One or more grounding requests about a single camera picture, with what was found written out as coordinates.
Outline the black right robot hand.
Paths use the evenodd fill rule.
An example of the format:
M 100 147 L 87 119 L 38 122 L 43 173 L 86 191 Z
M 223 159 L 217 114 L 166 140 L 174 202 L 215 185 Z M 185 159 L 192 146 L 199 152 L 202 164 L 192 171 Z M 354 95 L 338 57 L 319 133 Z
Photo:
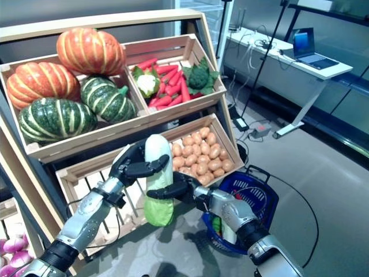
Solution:
M 202 185 L 196 178 L 175 171 L 171 185 L 161 189 L 148 190 L 146 195 L 157 200 L 177 199 L 184 203 L 192 203 L 194 202 L 194 191 L 199 186 Z

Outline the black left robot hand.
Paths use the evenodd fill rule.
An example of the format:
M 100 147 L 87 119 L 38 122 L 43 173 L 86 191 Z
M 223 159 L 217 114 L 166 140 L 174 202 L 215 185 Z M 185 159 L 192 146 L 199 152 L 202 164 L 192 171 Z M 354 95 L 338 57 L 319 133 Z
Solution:
M 126 145 L 115 157 L 109 178 L 118 180 L 122 186 L 130 186 L 137 178 L 150 177 L 159 173 L 168 164 L 169 154 L 160 154 L 158 158 L 145 160 L 146 139 Z

